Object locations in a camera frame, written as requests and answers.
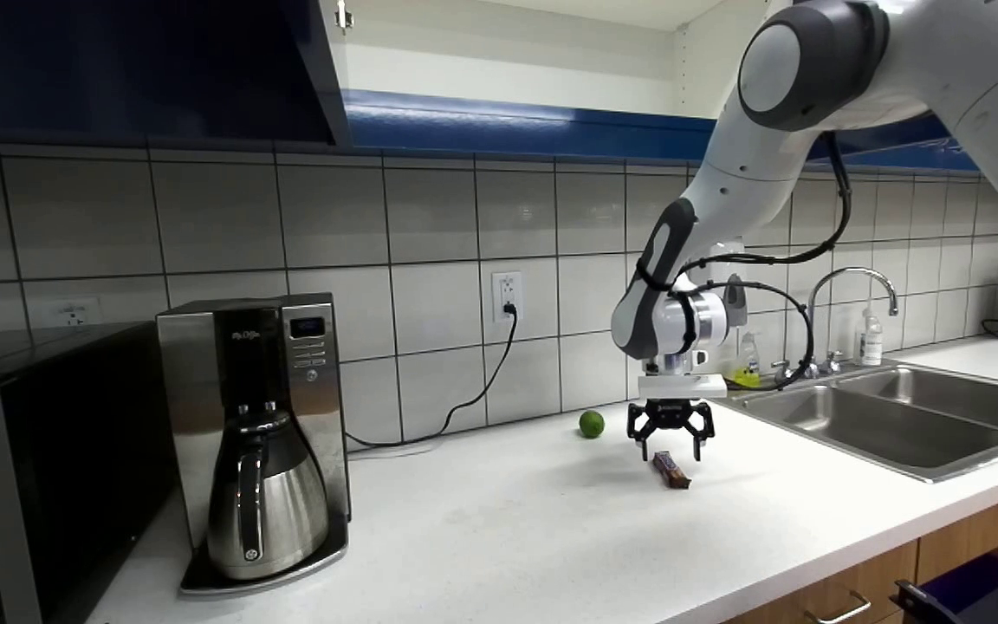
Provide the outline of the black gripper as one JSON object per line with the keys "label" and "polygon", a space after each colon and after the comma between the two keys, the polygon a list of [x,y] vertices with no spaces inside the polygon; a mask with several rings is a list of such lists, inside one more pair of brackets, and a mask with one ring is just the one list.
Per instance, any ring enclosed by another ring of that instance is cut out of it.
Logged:
{"label": "black gripper", "polygon": [[640,461],[647,461],[647,438],[655,429],[690,429],[694,461],[704,461],[704,446],[713,438],[713,412],[707,404],[694,398],[647,398],[627,405],[627,438],[638,439]]}

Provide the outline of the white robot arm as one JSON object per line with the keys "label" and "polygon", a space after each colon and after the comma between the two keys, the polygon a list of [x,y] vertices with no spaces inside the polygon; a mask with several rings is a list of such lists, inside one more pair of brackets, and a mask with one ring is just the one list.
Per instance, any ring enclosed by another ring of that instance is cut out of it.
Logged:
{"label": "white robot arm", "polygon": [[750,37],[704,163],[663,208],[614,316],[614,342],[646,367],[627,438],[713,438],[726,391],[711,356],[733,327],[735,246],[791,197],[807,154],[849,127],[935,116],[998,190],[998,0],[794,0]]}

